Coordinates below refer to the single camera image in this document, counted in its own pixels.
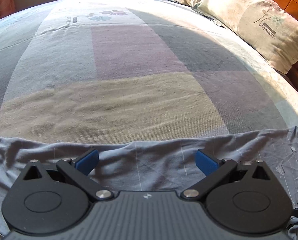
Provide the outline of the grey pyjama trousers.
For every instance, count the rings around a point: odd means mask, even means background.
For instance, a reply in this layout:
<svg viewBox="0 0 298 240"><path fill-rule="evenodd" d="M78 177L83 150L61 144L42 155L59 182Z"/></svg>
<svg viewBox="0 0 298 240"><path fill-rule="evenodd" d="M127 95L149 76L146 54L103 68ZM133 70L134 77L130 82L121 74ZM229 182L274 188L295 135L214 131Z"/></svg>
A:
<svg viewBox="0 0 298 240"><path fill-rule="evenodd" d="M83 143L43 143L0 137L0 235L9 233L1 214L3 199L30 160L53 164L63 158L76 158L89 148L89 144ZM194 163L197 150L242 164L261 159L280 181L293 206L298 207L298 127L201 138L95 144L94 148L99 151L100 163L91 177L115 191L181 192L203 178Z"/></svg>

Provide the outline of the beige pillow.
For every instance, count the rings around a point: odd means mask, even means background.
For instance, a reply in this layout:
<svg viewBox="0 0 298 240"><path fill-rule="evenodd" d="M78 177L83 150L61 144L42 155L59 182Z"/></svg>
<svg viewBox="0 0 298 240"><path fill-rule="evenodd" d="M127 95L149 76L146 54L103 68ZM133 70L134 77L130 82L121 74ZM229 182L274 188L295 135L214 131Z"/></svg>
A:
<svg viewBox="0 0 298 240"><path fill-rule="evenodd" d="M273 0L201 0L193 9L220 20L283 74L298 61L298 21Z"/></svg>

